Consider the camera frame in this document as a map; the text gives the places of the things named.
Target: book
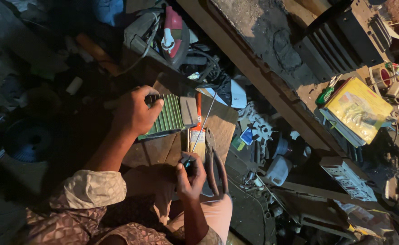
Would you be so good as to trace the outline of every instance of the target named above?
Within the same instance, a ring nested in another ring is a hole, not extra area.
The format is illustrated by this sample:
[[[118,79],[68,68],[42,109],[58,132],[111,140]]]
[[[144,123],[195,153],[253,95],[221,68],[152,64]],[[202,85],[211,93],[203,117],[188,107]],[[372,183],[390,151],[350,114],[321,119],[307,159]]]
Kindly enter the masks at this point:
[[[370,144],[392,106],[358,78],[349,78],[320,112],[355,147]]]

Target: power strip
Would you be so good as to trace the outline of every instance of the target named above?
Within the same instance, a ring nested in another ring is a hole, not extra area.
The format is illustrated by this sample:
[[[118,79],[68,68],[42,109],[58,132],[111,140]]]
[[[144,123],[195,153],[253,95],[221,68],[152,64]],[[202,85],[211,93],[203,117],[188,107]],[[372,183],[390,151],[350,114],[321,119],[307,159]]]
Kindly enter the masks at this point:
[[[351,198],[362,201],[377,201],[373,190],[352,171],[343,159],[337,161],[332,157],[324,158],[320,162],[320,166],[340,184]]]

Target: blue cloth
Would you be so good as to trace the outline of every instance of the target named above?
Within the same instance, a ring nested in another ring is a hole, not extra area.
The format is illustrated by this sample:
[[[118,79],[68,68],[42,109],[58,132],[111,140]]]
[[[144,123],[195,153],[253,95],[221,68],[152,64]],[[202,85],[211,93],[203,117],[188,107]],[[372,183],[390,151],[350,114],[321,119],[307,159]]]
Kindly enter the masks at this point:
[[[92,0],[92,9],[99,21],[117,26],[124,14],[124,0]]]

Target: white plastic jug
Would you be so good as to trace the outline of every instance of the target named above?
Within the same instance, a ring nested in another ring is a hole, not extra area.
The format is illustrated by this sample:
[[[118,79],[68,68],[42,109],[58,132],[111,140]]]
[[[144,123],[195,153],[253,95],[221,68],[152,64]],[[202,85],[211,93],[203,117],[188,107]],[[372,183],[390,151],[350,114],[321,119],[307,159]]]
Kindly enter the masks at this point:
[[[283,156],[278,155],[273,159],[272,164],[266,172],[266,177],[275,185],[281,186],[289,175],[292,167],[292,162],[285,159]]]

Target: hand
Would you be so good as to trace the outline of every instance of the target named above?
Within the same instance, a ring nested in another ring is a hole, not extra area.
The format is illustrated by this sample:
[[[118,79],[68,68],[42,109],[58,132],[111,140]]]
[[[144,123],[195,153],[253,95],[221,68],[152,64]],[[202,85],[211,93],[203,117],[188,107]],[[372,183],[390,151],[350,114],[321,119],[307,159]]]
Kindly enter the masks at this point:
[[[190,160],[192,176],[187,176],[183,164],[177,165],[177,195],[183,203],[199,201],[199,195],[207,176],[204,165],[196,153],[181,152],[181,156],[183,157],[181,162]]]
[[[130,133],[135,137],[146,134],[162,111],[164,101],[158,99],[148,108],[145,96],[157,94],[157,90],[145,85],[121,96],[112,122],[112,130],[119,134]]]

